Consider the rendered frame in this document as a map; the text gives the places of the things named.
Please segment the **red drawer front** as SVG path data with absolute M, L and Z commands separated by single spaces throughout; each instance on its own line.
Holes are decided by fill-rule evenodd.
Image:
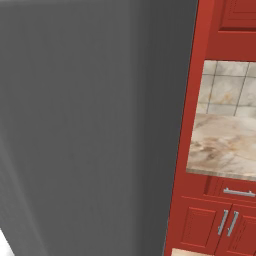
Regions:
M 218 178 L 211 188 L 211 194 L 218 197 L 256 203 L 256 182 Z

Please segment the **grey fridge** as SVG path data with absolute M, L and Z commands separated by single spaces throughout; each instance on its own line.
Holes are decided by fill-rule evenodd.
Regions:
M 162 256 L 199 0 L 0 0 L 10 256 Z

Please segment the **red base cupboard door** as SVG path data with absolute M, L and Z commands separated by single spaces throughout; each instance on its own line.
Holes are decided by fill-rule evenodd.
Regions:
M 224 209 L 229 203 L 183 198 L 178 210 L 178 230 L 175 232 L 179 248 L 213 254 L 220 239 L 220 225 Z
M 239 216 L 231 236 L 227 237 L 234 211 Z M 256 256 L 256 207 L 232 205 L 215 256 Z

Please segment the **red fridge housing panel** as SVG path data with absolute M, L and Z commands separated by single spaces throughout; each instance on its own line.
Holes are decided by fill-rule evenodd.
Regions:
M 164 256 L 215 256 L 217 247 L 213 254 L 178 247 L 183 198 L 256 207 L 211 194 L 218 178 L 256 182 L 256 30 L 223 30 L 224 4 L 198 0 Z

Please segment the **red wall cupboard door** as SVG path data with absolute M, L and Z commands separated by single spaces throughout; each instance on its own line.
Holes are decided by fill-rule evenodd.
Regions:
M 225 0 L 220 27 L 223 30 L 256 30 L 256 0 Z

